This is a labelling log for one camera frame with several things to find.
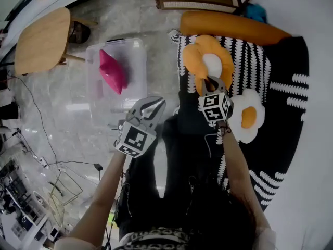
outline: wooden stool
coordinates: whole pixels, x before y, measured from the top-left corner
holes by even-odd
[[[66,54],[71,21],[84,25],[97,22],[71,17],[67,8],[59,8],[26,27],[17,42],[15,74],[40,72],[64,65],[64,59],[85,62],[84,58]]]

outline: hair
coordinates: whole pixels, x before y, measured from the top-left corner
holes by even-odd
[[[252,249],[256,222],[248,203],[217,183],[197,189],[190,213],[190,248]]]

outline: pink star pillow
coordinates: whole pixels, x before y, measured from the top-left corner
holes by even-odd
[[[122,89],[127,87],[122,67],[102,49],[99,50],[99,72],[117,94],[121,94]]]

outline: gray marble floor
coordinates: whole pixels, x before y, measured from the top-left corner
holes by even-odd
[[[76,17],[95,20],[98,25],[91,28],[91,36],[86,43],[69,45],[70,54],[84,57],[88,46],[115,38],[135,37],[143,40],[147,52],[148,95],[160,95],[166,99],[167,107],[162,121],[171,116],[178,105],[177,50],[167,31],[179,27],[182,11],[158,10],[154,0],[89,0],[72,8],[71,13]],[[100,163],[106,169],[114,152],[113,142],[118,132],[107,127],[101,129],[93,126],[89,110],[68,110],[68,105],[87,103],[85,63],[69,61],[66,66],[29,74],[22,79],[30,88],[41,111],[57,160]],[[54,163],[55,155],[48,145],[39,112],[29,91],[17,79],[11,80],[9,87],[20,105],[22,119],[5,121],[4,124],[11,128],[21,127],[36,156]],[[11,140],[8,142],[14,144],[17,138]],[[49,170],[44,169],[29,154],[21,156],[19,162],[31,188],[47,196],[47,181],[55,180],[58,173],[56,165],[51,165]],[[82,214],[82,204],[88,202],[94,193],[99,175],[92,165],[64,165],[64,170],[83,189],[79,198],[65,207],[65,222],[75,224]],[[162,142],[156,150],[155,170],[157,187],[163,195],[166,154]],[[68,187],[76,188],[70,180],[64,179],[64,182],[68,183]]]

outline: plastic storage bin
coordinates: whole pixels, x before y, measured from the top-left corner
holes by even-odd
[[[122,66],[127,88],[117,94],[99,73],[99,50],[103,49]],[[142,40],[118,40],[89,46],[86,50],[87,94],[94,126],[117,125],[134,103],[147,97],[147,55]]]

